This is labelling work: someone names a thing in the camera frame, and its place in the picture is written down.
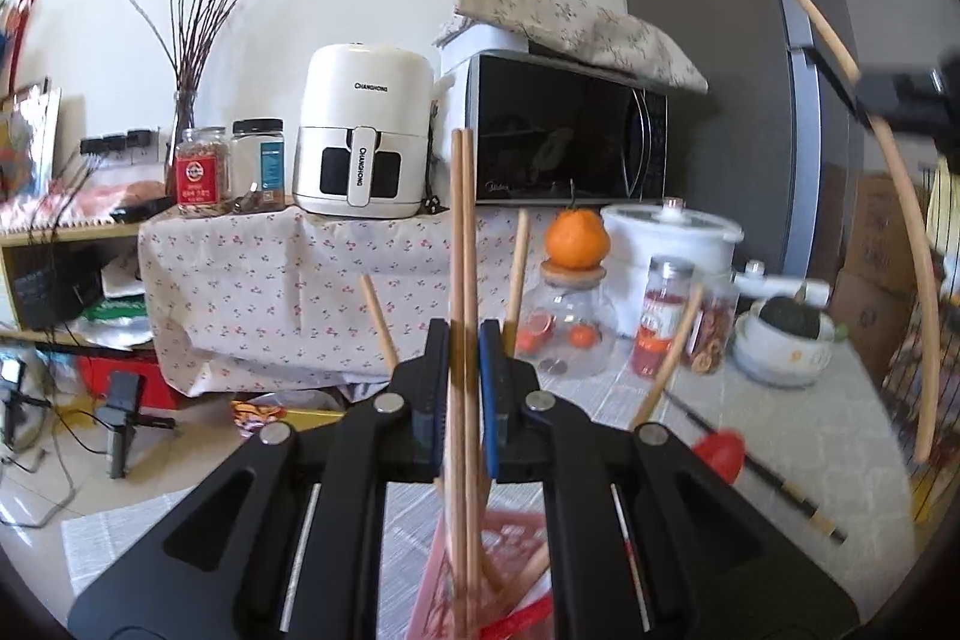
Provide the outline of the printed bamboo chopstick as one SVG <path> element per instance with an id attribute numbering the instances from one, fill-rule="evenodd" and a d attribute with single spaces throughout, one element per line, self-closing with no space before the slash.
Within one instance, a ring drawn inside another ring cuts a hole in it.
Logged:
<path id="1" fill-rule="evenodd" d="M 677 333 L 675 333 L 674 339 L 672 339 L 669 349 L 667 349 L 667 353 L 665 353 L 658 373 L 654 375 L 651 390 L 646 393 L 643 401 L 641 401 L 640 408 L 636 409 L 635 416 L 630 420 L 630 425 L 628 425 L 630 431 L 636 431 L 638 427 L 646 424 L 646 422 L 651 419 L 656 408 L 658 408 L 661 396 L 665 392 L 665 387 L 667 383 L 669 383 L 672 374 L 674 374 L 674 370 L 677 369 L 677 365 L 679 365 L 680 356 L 683 353 L 686 340 L 690 336 L 690 331 L 692 331 L 693 328 L 693 321 L 695 321 L 698 312 L 700 312 L 701 301 L 703 301 L 703 284 L 695 283 L 693 284 L 692 291 L 690 291 L 690 298 L 688 298 L 685 310 L 683 310 Z"/>

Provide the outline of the pink lattice utensil holder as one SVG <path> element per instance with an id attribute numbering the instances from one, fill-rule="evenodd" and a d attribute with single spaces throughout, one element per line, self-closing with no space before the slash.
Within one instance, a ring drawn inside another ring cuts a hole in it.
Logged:
<path id="1" fill-rule="evenodd" d="M 439 521 L 425 575 L 413 603 L 405 638 L 449 638 L 449 564 L 444 523 Z M 488 509 L 483 520 L 482 638 L 553 638 L 550 581 L 540 576 L 523 598 L 500 603 L 504 587 L 523 573 L 530 559 L 547 544 L 545 517 L 539 512 Z"/>

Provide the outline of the black chopstick gold band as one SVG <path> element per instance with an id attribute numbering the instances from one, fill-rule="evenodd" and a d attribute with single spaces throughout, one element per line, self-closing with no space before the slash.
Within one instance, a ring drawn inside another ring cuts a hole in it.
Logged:
<path id="1" fill-rule="evenodd" d="M 704 419 L 700 413 L 697 413 L 692 406 L 688 406 L 688 404 L 682 401 L 677 395 L 674 395 L 672 392 L 667 392 L 665 396 L 667 396 L 670 403 L 674 403 L 677 408 L 682 409 L 686 417 L 688 417 L 693 424 L 697 424 L 704 432 L 708 432 L 709 435 L 718 433 L 718 429 L 716 429 L 708 419 Z M 743 463 L 745 463 L 748 470 L 752 471 L 765 486 L 773 489 L 773 491 L 775 491 L 779 497 L 784 498 L 794 510 L 802 513 L 802 515 L 807 518 L 807 523 L 814 526 L 823 536 L 827 536 L 828 539 L 831 539 L 837 546 L 841 546 L 841 544 L 846 542 L 848 535 L 844 533 L 836 523 L 833 523 L 833 521 L 823 513 L 822 507 L 805 494 L 799 486 L 796 486 L 794 482 L 789 481 L 787 477 L 779 474 L 778 471 L 771 470 L 768 464 L 763 463 L 763 461 L 760 461 L 756 456 L 748 452 L 747 448 L 743 448 Z"/>

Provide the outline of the glass jar wooden lid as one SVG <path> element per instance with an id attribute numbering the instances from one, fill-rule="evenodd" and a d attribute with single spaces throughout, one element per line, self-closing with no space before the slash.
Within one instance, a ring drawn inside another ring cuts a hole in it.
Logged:
<path id="1" fill-rule="evenodd" d="M 568 269 L 544 260 L 539 282 L 523 297 L 514 353 L 551 378 L 602 374 L 617 341 L 604 278 L 602 266 Z"/>

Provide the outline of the orange mandarin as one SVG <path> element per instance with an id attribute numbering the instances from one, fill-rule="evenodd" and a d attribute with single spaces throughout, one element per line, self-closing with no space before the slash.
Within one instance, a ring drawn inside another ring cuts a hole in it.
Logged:
<path id="1" fill-rule="evenodd" d="M 601 216 L 590 209 L 565 209 L 545 232 L 545 252 L 556 266 L 596 268 L 610 252 L 610 237 Z"/>

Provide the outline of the grey refrigerator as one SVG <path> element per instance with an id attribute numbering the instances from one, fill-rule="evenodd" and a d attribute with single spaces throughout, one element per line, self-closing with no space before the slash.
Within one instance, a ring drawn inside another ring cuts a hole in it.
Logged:
<path id="1" fill-rule="evenodd" d="M 882 0 L 814 0 L 861 65 L 893 53 Z M 831 280 L 853 224 L 866 131 L 815 63 L 822 35 L 791 0 L 626 0 L 674 37 L 706 92 L 669 97 L 670 195 L 731 218 L 745 237 L 736 263 Z"/>

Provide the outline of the floral cabinet cloth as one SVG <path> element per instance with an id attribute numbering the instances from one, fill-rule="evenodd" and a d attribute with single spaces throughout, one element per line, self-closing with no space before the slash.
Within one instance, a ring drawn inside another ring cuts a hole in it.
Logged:
<path id="1" fill-rule="evenodd" d="M 386 372 L 359 280 L 400 357 L 449 312 L 451 216 L 331 220 L 296 206 L 142 227 L 139 263 L 167 385 L 185 396 L 364 385 Z"/>

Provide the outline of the black microwave oven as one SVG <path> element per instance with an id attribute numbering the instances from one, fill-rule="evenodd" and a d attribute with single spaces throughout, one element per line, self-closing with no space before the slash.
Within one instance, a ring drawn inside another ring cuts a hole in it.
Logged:
<path id="1" fill-rule="evenodd" d="M 471 25 L 439 44 L 428 195 L 449 203 L 451 135 L 473 131 L 485 205 L 659 200 L 667 185 L 667 97 L 578 64 L 523 35 Z"/>

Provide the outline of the dried fruit jar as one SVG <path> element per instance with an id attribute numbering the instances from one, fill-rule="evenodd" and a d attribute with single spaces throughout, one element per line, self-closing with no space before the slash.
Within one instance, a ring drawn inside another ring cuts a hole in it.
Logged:
<path id="1" fill-rule="evenodd" d="M 726 357 L 736 321 L 737 296 L 731 292 L 709 292 L 693 323 L 686 342 L 685 365 L 693 374 L 716 374 Z"/>

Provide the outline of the dark green squash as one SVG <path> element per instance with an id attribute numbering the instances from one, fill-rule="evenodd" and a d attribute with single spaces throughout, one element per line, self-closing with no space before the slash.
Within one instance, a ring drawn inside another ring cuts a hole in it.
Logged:
<path id="1" fill-rule="evenodd" d="M 758 310 L 758 318 L 786 335 L 802 339 L 820 338 L 820 312 L 796 299 L 786 296 L 766 299 Z"/>

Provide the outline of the white air fryer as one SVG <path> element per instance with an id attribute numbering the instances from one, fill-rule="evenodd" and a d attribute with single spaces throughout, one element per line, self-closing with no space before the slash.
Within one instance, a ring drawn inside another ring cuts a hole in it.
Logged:
<path id="1" fill-rule="evenodd" d="M 433 69 L 418 53 L 331 44 L 309 60 L 293 200 L 320 216 L 402 220 L 425 193 Z"/>

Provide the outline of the floral cushion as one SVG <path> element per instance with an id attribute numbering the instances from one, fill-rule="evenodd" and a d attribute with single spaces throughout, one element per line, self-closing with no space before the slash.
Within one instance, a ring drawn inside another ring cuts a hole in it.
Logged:
<path id="1" fill-rule="evenodd" d="M 452 18 L 434 45 L 447 46 L 477 25 L 522 35 L 579 64 L 631 73 L 669 88 L 709 91 L 701 71 L 658 26 L 586 0 L 454 0 Z"/>

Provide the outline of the wooden shelf unit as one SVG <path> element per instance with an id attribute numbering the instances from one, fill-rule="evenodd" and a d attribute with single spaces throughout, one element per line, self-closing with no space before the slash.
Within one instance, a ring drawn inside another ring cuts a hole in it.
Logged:
<path id="1" fill-rule="evenodd" d="M 60 154 L 67 109 L 47 78 L 2 97 L 2 336 L 146 351 L 137 239 L 166 209 L 164 138 L 133 128 Z"/>

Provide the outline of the grey checked tablecloth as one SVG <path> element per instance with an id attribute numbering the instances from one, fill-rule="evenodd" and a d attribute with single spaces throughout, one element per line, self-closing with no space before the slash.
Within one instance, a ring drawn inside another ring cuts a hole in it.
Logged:
<path id="1" fill-rule="evenodd" d="M 387 487 L 436 479 L 418 357 L 334 424 L 249 438 L 76 598 L 71 635 L 373 637 Z M 594 422 L 522 360 L 511 378 L 498 481 L 544 493 L 558 637 L 861 637 L 853 600 L 669 429 Z"/>

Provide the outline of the dry branches in vase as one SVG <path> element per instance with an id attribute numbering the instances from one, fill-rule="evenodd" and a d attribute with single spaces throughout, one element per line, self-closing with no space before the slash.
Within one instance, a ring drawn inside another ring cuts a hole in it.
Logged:
<path id="1" fill-rule="evenodd" d="M 174 120 L 167 143 L 167 163 L 172 164 L 184 131 L 195 127 L 195 101 L 206 62 L 241 0 L 167 0 L 167 34 L 160 31 L 137 0 L 125 1 L 160 42 L 174 76 Z"/>

